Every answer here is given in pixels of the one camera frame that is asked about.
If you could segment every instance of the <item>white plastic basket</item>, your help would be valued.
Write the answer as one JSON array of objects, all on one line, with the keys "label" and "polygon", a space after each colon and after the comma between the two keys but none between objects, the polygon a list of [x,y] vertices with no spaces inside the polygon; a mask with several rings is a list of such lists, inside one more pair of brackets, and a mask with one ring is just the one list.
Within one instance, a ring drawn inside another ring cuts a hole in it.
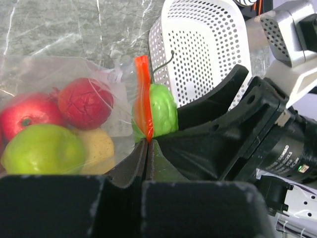
[{"label": "white plastic basket", "polygon": [[[208,93],[237,63],[251,72],[246,25],[232,0],[166,0],[150,30],[149,45],[153,69],[175,52],[154,81],[169,88],[178,107]],[[250,79],[251,73],[231,108]]]}]

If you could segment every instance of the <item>ziplock bag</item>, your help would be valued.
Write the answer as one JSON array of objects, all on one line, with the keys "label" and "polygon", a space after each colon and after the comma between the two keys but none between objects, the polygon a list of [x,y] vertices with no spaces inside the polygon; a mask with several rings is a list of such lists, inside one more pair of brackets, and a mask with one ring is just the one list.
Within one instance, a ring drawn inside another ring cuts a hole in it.
[{"label": "ziplock bag", "polygon": [[151,131],[139,61],[105,69],[82,58],[1,56],[1,174],[101,175],[120,163],[135,146],[132,122]]}]

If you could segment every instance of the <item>green fruit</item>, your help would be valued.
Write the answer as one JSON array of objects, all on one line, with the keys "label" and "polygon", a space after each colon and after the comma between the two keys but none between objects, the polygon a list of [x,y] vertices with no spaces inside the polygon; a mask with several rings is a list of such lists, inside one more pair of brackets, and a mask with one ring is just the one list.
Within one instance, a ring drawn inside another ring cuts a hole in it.
[{"label": "green fruit", "polygon": [[[168,88],[161,84],[151,84],[150,103],[153,120],[153,138],[178,130],[177,105]],[[135,141],[144,137],[135,123],[132,123]]]},{"label": "green fruit", "polygon": [[8,174],[78,174],[86,160],[85,146],[69,129],[34,124],[6,146],[1,163]]}]

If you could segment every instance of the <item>yellow potato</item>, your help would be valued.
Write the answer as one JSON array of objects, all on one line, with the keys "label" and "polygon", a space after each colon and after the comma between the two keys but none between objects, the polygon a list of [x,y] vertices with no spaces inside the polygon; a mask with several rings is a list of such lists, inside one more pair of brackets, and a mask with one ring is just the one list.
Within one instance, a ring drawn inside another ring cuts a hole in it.
[{"label": "yellow potato", "polygon": [[82,174],[102,175],[115,166],[113,141],[105,131],[100,128],[73,131],[83,140],[88,151]]}]

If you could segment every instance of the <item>marble countertop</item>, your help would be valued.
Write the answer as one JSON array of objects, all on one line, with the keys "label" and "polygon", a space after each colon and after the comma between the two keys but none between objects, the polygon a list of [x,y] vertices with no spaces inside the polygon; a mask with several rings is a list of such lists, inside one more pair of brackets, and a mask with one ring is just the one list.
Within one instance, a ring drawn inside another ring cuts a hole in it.
[{"label": "marble countertop", "polygon": [[[164,0],[0,0],[0,54],[83,57],[106,68],[148,54]],[[251,50],[262,76],[268,48]]]}]

